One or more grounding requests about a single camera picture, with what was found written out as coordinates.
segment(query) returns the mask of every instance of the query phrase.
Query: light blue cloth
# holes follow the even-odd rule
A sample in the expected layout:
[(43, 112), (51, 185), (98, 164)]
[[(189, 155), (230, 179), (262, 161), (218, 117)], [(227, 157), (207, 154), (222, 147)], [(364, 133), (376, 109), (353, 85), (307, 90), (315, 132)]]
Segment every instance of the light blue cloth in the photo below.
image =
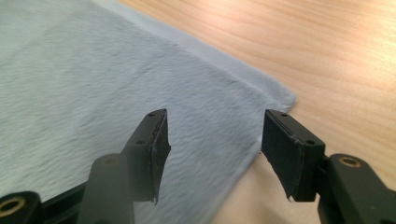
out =
[(0, 1), (0, 195), (87, 180), (150, 111), (171, 154), (136, 223), (207, 223), (260, 150), (263, 112), (294, 95), (208, 45), (109, 0)]

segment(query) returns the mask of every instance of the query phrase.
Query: light wood tabletop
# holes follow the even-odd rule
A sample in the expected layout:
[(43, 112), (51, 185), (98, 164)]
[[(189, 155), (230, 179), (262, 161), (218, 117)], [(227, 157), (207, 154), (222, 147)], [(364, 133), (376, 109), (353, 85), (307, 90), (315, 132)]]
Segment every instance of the light wood tabletop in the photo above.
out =
[[(121, 0), (276, 78), (290, 114), (396, 189), (396, 2), (392, 0)], [(212, 223), (319, 223), (291, 203), (259, 155)]]

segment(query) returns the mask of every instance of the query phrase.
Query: table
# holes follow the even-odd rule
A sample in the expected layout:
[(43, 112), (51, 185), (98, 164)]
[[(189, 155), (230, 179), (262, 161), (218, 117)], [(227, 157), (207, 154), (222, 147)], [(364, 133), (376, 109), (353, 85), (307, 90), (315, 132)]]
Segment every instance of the table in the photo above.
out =
[[(368, 161), (396, 189), (396, 2), (120, 0), (276, 78), (297, 94), (290, 114), (327, 145)], [(212, 220), (319, 223), (291, 203), (258, 155)]]

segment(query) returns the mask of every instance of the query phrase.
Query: wood grain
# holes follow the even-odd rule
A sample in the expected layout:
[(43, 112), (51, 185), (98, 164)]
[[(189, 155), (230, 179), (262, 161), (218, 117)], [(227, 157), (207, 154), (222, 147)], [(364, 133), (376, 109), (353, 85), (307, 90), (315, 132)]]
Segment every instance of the wood grain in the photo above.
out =
[[(368, 161), (396, 189), (396, 3), (121, 0), (275, 77), (298, 96), (291, 114), (327, 154)], [(318, 223), (289, 203), (258, 156), (213, 223)]]

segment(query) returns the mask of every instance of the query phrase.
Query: towel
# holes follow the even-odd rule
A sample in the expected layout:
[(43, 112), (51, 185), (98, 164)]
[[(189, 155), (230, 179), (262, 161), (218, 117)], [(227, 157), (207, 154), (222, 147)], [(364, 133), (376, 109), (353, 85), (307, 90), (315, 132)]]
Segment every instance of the towel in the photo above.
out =
[(168, 110), (172, 151), (159, 202), (136, 223), (207, 223), (260, 151), (278, 81), (112, 0), (0, 1), (0, 195), (46, 201), (119, 153), (150, 111)]

